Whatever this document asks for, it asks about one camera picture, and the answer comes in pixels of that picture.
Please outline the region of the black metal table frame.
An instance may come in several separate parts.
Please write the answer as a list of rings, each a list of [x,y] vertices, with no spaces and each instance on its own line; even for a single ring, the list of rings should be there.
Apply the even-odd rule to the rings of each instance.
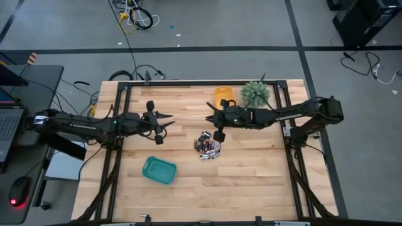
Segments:
[[[224,81],[158,81],[149,86],[133,82],[131,93],[123,94],[117,108],[142,113],[147,101],[162,114],[173,115],[164,123],[167,137],[157,145],[140,136],[127,137],[120,153],[91,146],[81,174],[72,218],[81,216],[100,188],[103,169],[111,170],[119,160],[116,185],[106,193],[101,217],[113,222],[152,225],[227,226],[292,223],[308,217],[309,204],[288,162],[293,153],[285,149],[282,123],[258,130],[225,128],[226,138],[219,157],[200,160],[193,142],[204,131],[214,132],[205,118],[212,114],[206,102],[213,103],[214,90]],[[155,156],[176,164],[173,182],[164,185],[145,178],[145,161]]]

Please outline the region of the black flat device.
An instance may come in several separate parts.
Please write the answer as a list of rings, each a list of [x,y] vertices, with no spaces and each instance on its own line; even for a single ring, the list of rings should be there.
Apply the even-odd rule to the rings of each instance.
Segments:
[[[29,82],[14,72],[0,65],[0,85],[2,86],[28,86]]]

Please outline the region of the yellow plastic basket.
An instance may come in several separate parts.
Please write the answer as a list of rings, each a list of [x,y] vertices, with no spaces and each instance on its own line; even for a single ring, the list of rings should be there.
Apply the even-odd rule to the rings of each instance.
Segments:
[[[233,89],[230,86],[217,87],[214,91],[215,107],[222,110],[221,100],[229,102],[230,106],[236,105],[236,97]]]

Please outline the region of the black computer tower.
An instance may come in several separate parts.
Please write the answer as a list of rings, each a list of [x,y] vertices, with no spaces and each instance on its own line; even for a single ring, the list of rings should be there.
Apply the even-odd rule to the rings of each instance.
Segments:
[[[362,47],[401,11],[402,0],[342,0],[332,22],[344,46]]]

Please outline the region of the grey laptop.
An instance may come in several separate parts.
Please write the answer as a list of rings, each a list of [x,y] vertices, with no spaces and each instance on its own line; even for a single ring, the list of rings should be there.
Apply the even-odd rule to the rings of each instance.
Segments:
[[[6,170],[24,113],[25,107],[0,87],[0,174]]]

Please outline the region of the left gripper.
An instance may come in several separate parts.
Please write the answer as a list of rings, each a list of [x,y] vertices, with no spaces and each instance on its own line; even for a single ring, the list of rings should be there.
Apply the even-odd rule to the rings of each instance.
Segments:
[[[166,127],[175,123],[175,121],[160,125],[158,119],[169,117],[173,117],[173,115],[155,111],[154,102],[152,100],[148,101],[146,103],[146,112],[141,117],[135,112],[121,114],[121,134],[126,137],[138,134],[154,141],[157,145],[163,144],[165,137],[161,134],[166,131]]]

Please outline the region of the teal plastic basket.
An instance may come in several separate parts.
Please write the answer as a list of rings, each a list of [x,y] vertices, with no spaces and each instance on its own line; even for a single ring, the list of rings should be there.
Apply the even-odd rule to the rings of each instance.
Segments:
[[[142,175],[158,183],[169,185],[175,179],[177,166],[174,163],[165,161],[164,159],[150,156],[145,161]]]

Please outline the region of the black computer mouse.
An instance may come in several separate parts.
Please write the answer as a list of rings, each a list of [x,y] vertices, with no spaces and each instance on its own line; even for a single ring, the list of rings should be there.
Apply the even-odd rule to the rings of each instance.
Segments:
[[[22,206],[28,198],[30,178],[21,176],[17,178],[9,189],[9,202],[12,207]]]

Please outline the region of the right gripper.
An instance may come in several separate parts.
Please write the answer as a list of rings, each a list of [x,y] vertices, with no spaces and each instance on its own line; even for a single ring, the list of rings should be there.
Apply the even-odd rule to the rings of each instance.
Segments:
[[[238,105],[230,106],[226,100],[221,100],[222,110],[214,107],[211,103],[206,104],[214,110],[214,115],[207,116],[206,121],[211,122],[217,131],[214,132],[214,139],[220,143],[224,142],[225,134],[223,129],[225,127],[245,127],[251,122],[251,113],[245,108]]]

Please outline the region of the grey side desk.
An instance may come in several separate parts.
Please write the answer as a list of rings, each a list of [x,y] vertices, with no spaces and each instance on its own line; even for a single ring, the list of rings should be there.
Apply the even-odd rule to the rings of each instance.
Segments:
[[[5,167],[0,167],[0,225],[21,224],[26,219],[42,174],[48,146],[40,142],[37,132],[24,128],[24,120],[33,117],[36,112],[50,108],[63,73],[61,65],[9,65],[8,68],[21,75],[29,85],[3,88],[26,107],[26,112],[16,130]],[[9,201],[9,191],[13,182],[22,176],[29,178],[28,194],[20,206],[14,207]]]

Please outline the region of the white flat panel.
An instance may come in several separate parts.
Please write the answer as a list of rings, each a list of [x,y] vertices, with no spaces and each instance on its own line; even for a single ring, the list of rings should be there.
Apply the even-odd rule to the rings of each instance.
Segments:
[[[84,160],[71,157],[56,150],[51,158],[45,176],[51,179],[78,180],[79,171]]]

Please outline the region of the black flat board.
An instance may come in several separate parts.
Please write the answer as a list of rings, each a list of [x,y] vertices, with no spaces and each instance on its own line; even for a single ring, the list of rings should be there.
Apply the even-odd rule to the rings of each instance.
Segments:
[[[58,134],[42,134],[40,140],[43,144],[47,144],[54,150],[61,151],[73,158],[80,160],[85,158],[85,148]]]

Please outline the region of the potted artificial green plant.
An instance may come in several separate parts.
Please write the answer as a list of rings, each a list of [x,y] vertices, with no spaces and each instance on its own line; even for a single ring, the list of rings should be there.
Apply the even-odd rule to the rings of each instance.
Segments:
[[[262,107],[268,102],[269,90],[263,82],[250,81],[241,89],[241,97],[248,107]]]

